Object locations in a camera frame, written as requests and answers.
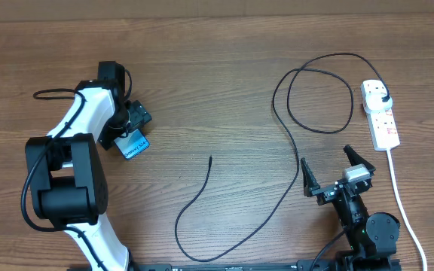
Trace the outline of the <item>smartphone with blue screen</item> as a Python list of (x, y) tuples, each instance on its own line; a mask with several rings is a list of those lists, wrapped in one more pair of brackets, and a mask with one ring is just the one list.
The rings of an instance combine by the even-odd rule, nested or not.
[(126, 160), (131, 160), (150, 146), (150, 142), (136, 129), (126, 138), (115, 139), (115, 144)]

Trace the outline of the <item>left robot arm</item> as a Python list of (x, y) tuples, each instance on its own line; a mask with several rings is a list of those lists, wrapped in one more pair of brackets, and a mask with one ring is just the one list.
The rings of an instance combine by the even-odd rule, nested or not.
[(138, 268), (107, 216), (109, 189), (97, 150), (116, 147), (131, 160), (149, 147), (142, 128), (151, 115), (141, 102), (130, 101), (132, 84), (130, 72), (121, 64), (103, 61), (94, 80), (33, 95), (73, 103), (47, 135), (26, 143), (22, 216), (34, 230), (71, 236), (90, 270)]

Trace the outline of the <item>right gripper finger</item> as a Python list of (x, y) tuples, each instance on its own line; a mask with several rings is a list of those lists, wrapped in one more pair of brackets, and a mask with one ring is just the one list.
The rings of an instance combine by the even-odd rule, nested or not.
[(320, 185), (318, 184), (313, 172), (308, 166), (307, 161), (304, 158), (301, 158), (301, 170), (303, 173), (303, 193), (306, 197), (314, 196), (314, 191), (320, 189)]
[(371, 175), (374, 174), (376, 168), (365, 158), (357, 154), (357, 152), (350, 145), (345, 145), (343, 150), (344, 153), (347, 155), (347, 158), (350, 161), (351, 166), (358, 166), (362, 164), (370, 172)]

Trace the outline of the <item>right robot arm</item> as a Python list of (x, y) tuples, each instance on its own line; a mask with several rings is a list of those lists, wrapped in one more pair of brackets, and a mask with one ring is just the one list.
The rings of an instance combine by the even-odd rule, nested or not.
[(350, 167), (334, 184), (320, 187), (307, 161), (300, 161), (304, 195), (316, 197), (318, 205), (331, 203), (343, 227), (312, 260), (298, 260), (298, 270), (400, 270), (396, 243), (400, 234), (399, 220), (386, 212), (368, 213), (361, 194), (372, 188), (375, 167), (358, 155), (350, 145), (344, 147)]

